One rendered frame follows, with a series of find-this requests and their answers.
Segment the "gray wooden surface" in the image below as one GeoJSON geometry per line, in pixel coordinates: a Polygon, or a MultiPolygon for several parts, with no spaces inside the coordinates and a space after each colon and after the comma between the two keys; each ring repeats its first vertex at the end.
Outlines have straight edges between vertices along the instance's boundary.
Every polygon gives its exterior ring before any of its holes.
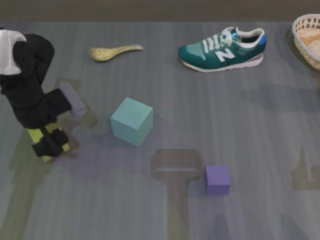
{"type": "Polygon", "coordinates": [[[56,49],[44,89],[77,80],[98,124],[69,125],[73,155],[45,164],[0,99],[0,240],[166,240],[175,208],[168,207],[166,185],[152,176],[151,160],[168,149],[196,151],[202,165],[227,164],[232,177],[224,197],[205,195],[203,178],[189,183],[182,199],[188,224],[180,227],[188,225],[190,240],[319,239],[320,75],[292,49],[288,28],[286,22],[28,24],[24,30],[56,49]],[[180,45],[227,26],[265,29],[261,66],[203,74],[179,63],[180,45]],[[92,47],[135,43],[144,51],[110,62],[88,55],[92,47]],[[112,137],[109,118],[125,97],[154,108],[154,128],[139,148],[112,137]]]}

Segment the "white shoelace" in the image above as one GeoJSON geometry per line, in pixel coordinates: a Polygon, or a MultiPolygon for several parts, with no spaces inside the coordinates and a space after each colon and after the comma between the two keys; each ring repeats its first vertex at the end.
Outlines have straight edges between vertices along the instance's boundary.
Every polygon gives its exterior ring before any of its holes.
{"type": "Polygon", "coordinates": [[[232,43],[232,35],[229,30],[223,30],[221,34],[215,34],[202,40],[204,52],[207,54],[213,50],[217,50],[224,45],[230,46],[232,43]]]}

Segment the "wicker basket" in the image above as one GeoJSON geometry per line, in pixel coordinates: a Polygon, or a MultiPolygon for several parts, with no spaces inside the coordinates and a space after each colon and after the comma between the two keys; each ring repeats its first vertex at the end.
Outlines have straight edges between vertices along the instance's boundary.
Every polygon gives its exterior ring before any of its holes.
{"type": "Polygon", "coordinates": [[[292,33],[294,35],[296,48],[312,67],[320,71],[320,52],[311,51],[306,45],[306,41],[303,41],[301,38],[301,32],[306,31],[319,31],[320,33],[320,14],[300,16],[292,24],[292,33]]]}

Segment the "shoe sole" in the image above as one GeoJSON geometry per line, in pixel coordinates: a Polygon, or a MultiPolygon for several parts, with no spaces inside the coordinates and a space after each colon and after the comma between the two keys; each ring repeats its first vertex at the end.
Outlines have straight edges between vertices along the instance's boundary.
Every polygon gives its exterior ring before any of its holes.
{"type": "Polygon", "coordinates": [[[252,68],[252,67],[256,67],[258,65],[260,65],[262,63],[264,59],[264,55],[260,54],[258,56],[255,56],[254,58],[252,58],[249,61],[243,62],[243,63],[238,63],[238,64],[234,64],[234,65],[230,65],[230,66],[225,66],[225,67],[221,67],[221,68],[217,68],[217,69],[203,69],[203,68],[199,68],[196,66],[193,66],[189,63],[186,63],[185,61],[181,60],[183,65],[185,65],[186,67],[201,72],[201,73],[215,73],[215,72],[222,72],[222,71],[226,71],[226,70],[234,70],[234,69],[243,69],[243,68],[252,68]]]}

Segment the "teal shoe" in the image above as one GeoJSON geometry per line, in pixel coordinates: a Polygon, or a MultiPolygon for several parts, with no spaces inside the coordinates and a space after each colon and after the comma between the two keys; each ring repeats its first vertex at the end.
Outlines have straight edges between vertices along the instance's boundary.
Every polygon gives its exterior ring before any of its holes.
{"type": "Polygon", "coordinates": [[[228,27],[221,33],[178,50],[181,62],[193,70],[211,73],[258,66],[267,44],[261,28],[249,32],[228,27]]]}

